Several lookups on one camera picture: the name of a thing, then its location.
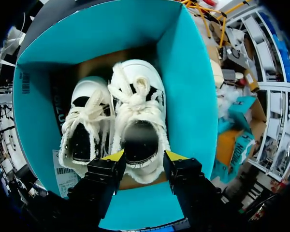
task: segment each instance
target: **teal box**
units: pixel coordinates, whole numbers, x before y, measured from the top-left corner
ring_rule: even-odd
[[[183,42],[187,39],[194,41],[189,49]],[[206,47],[193,19],[176,1],[115,0],[80,10],[54,24],[17,61],[15,127],[23,153],[47,190],[59,194],[52,151],[59,149],[61,140],[50,72],[146,44],[156,44],[157,48],[171,149],[196,158],[205,176],[211,176],[218,132],[217,98]],[[188,67],[187,60],[198,62]],[[181,218],[177,198],[164,182],[119,191],[100,227],[136,230]]]
[[[254,144],[254,136],[249,132],[243,132],[243,134],[236,139],[230,166],[227,167],[216,159],[211,179],[219,176],[220,180],[226,184],[233,180],[237,176],[240,166],[248,157]]]
[[[234,122],[228,119],[224,119],[224,118],[218,119],[218,135],[230,130],[233,127],[233,125],[234,125]]]
[[[245,118],[245,114],[253,106],[256,99],[253,96],[238,97],[236,102],[229,107],[229,116],[240,128],[246,131],[251,131],[251,129]]]

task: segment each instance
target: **wire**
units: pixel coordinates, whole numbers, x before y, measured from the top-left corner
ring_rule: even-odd
[[[247,215],[249,212],[251,212],[252,210],[260,207],[261,205],[263,205],[264,203],[266,203],[268,200],[272,199],[273,197],[277,196],[278,194],[274,194],[270,197],[268,197],[267,199],[265,199],[264,201],[260,202],[259,204],[257,204],[256,206],[254,206],[253,208],[251,208],[250,210],[246,211],[245,214]]]

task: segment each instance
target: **white shoelace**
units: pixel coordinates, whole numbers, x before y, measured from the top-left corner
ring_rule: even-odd
[[[90,132],[90,136],[93,136],[96,144],[98,144],[100,142],[100,122],[102,120],[114,119],[113,116],[105,116],[103,107],[100,105],[102,102],[102,98],[102,92],[100,90],[97,90],[91,95],[84,107],[77,106],[71,108],[66,117],[66,121],[62,125],[62,134],[64,135],[68,128],[69,131],[74,131],[76,126],[79,123],[82,123],[85,129]],[[107,127],[103,127],[102,134],[105,135],[107,133],[107,130]],[[105,145],[102,144],[101,146],[101,149],[103,151]]]
[[[133,82],[136,93],[133,94],[128,78],[118,63],[113,67],[114,75],[120,78],[119,84],[121,91],[113,86],[108,85],[110,93],[122,102],[116,107],[115,130],[120,133],[125,127],[133,121],[144,120],[152,123],[154,126],[166,129],[162,106],[155,100],[146,101],[146,96],[150,91],[150,83],[147,77],[138,76]]]

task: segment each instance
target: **shelving unit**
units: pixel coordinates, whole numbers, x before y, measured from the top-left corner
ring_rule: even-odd
[[[266,128],[263,134],[263,138],[260,143],[259,150],[253,155],[252,158],[248,160],[249,163],[259,168],[261,171],[266,173],[267,175],[271,176],[272,178],[276,179],[277,181],[281,181],[287,174],[290,168],[290,141],[288,141],[290,137],[290,125],[287,126],[288,123],[288,110],[289,110],[289,94],[290,94],[290,83],[287,82],[286,71],[283,63],[283,59],[281,53],[278,49],[278,45],[274,40],[274,37],[266,24],[266,21],[263,19],[261,12],[265,13],[266,15],[270,15],[265,8],[263,7],[256,7],[252,10],[249,10],[241,15],[236,17],[228,18],[227,26],[231,26],[233,28],[240,29],[244,31],[251,39],[252,45],[256,51],[256,55],[254,57],[253,62],[255,63],[255,67],[258,67],[258,79],[260,91],[265,91],[267,96],[267,109],[266,109]],[[257,48],[257,41],[255,41],[253,36],[255,35],[253,31],[249,30],[249,26],[246,23],[246,20],[250,17],[253,17],[260,30],[263,32],[263,41],[266,42],[270,51],[272,51],[272,58],[274,60],[276,72],[281,73],[282,78],[281,81],[278,82],[276,80],[272,80],[273,75],[271,72],[265,70],[262,65],[261,59],[262,54],[258,51]],[[282,105],[281,105],[281,113],[272,112],[271,111],[271,101],[277,101],[271,99],[271,93],[281,93]],[[278,128],[278,137],[275,139],[277,144],[277,151],[274,152],[273,156],[268,155],[268,148],[269,144],[271,145],[273,138],[268,136],[269,133],[269,122],[271,118],[279,118],[280,119],[280,126]],[[279,164],[284,163],[284,168],[277,168]]]

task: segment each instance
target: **white sneaker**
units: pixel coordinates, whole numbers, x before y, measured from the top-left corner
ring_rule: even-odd
[[[58,158],[61,166],[75,170],[80,177],[95,157],[109,154],[110,120],[114,119],[110,100],[106,81],[97,76],[82,79],[73,91]]]
[[[108,89],[115,109],[112,152],[125,149],[125,173],[148,184],[163,172],[163,153],[170,150],[166,134],[165,90],[156,69],[143,60],[113,67]]]

